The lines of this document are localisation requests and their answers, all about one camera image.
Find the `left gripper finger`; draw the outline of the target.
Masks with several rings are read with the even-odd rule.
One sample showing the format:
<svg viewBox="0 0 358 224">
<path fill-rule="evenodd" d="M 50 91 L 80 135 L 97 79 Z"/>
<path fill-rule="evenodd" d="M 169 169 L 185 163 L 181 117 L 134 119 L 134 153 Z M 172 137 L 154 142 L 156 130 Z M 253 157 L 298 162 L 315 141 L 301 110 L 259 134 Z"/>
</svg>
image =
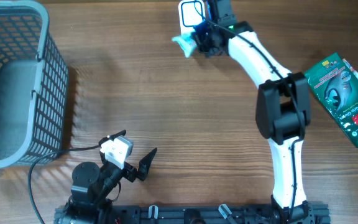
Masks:
<svg viewBox="0 0 358 224">
<path fill-rule="evenodd" d="M 101 146 L 103 143 L 105 143 L 106 141 L 108 141 L 108 140 L 115 140 L 117 137 L 119 137 L 119 136 L 125 136 L 126 135 L 126 130 L 124 129 L 124 130 L 122 130 L 122 131 L 119 131 L 118 133 L 116 133 L 116 134 L 112 134 L 112 135 L 108 135 L 108 136 L 106 136 L 106 137 L 103 137 L 99 142 L 98 142 L 98 144 L 99 144 L 99 146 Z"/>
<path fill-rule="evenodd" d="M 156 153 L 157 148 L 154 148 L 139 161 L 139 168 L 137 171 L 137 178 L 139 180 L 144 181 L 148 177 L 149 170 Z"/>
</svg>

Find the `teal wet wipes pack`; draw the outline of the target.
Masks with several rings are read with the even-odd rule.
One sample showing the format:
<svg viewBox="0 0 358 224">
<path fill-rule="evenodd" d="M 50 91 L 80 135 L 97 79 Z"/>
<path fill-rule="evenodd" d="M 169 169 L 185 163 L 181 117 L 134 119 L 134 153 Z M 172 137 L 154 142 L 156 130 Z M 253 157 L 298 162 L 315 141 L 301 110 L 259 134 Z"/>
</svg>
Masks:
<svg viewBox="0 0 358 224">
<path fill-rule="evenodd" d="M 192 33 L 186 33 L 176 37 L 172 37 L 172 41 L 176 42 L 181 47 L 186 58 L 190 58 L 195 49 L 197 48 L 197 44 L 192 38 Z"/>
</svg>

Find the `green 3M gloves package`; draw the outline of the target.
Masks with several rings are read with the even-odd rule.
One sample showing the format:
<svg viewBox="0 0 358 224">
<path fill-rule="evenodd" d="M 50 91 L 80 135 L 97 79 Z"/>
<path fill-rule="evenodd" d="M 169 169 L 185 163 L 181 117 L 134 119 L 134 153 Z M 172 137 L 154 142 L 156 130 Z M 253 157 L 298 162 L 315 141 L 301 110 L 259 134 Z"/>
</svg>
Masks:
<svg viewBox="0 0 358 224">
<path fill-rule="evenodd" d="M 358 79 L 334 53 L 305 72 L 309 87 L 358 148 Z"/>
</svg>

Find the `red snack packet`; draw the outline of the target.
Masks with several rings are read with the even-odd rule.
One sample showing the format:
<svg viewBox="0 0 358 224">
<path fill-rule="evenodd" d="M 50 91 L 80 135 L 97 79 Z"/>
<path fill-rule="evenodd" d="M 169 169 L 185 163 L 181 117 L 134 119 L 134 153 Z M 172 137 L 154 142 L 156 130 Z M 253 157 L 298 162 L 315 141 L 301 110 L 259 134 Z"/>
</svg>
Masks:
<svg viewBox="0 0 358 224">
<path fill-rule="evenodd" d="M 342 61 L 346 64 L 346 66 L 348 67 L 348 69 L 351 72 L 355 72 L 354 68 L 351 66 L 351 64 L 345 58 L 343 58 Z"/>
</svg>

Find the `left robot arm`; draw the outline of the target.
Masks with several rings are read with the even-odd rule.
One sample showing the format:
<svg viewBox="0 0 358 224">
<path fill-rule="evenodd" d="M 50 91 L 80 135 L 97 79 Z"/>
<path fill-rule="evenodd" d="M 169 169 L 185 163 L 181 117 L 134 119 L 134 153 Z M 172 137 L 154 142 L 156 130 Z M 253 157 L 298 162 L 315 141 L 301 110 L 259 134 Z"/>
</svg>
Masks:
<svg viewBox="0 0 358 224">
<path fill-rule="evenodd" d="M 82 162 L 74 168 L 71 195 L 67 203 L 55 210 L 54 223 L 136 223 L 138 209 L 114 208 L 117 198 L 108 195 L 122 189 L 121 180 L 144 181 L 158 151 L 152 149 L 134 167 L 126 162 L 134 143 L 126 138 L 126 130 L 102 138 L 98 145 L 102 165 Z"/>
</svg>

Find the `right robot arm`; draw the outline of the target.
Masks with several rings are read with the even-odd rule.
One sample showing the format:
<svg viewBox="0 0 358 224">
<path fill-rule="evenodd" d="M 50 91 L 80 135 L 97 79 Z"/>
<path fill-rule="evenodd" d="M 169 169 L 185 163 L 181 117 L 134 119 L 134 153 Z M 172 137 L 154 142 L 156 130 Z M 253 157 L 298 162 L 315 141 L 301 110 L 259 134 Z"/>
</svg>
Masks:
<svg viewBox="0 0 358 224">
<path fill-rule="evenodd" d="M 273 220 L 297 223 L 308 217 L 303 190 L 301 151 L 311 120 L 310 99 L 303 73 L 280 65 L 246 21 L 239 22 L 230 1 L 208 1 L 208 13 L 194 27 L 200 52 L 224 52 L 235 60 L 257 87 L 255 122 L 268 141 L 273 162 Z"/>
</svg>

